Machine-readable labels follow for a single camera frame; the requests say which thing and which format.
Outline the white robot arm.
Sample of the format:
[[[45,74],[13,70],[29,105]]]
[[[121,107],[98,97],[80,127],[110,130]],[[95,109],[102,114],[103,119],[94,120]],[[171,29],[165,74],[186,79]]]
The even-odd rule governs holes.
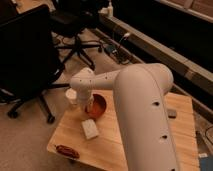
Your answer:
[[[87,105],[93,90],[111,90],[128,171],[180,171],[164,96],[173,75],[160,63],[132,64],[96,75],[84,68],[71,77]]]

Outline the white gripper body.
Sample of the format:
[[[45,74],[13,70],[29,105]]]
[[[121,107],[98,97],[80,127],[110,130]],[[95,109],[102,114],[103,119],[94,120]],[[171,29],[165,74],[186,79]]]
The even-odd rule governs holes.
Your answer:
[[[91,90],[81,90],[77,92],[77,103],[85,112],[90,112],[93,106],[94,97]]]

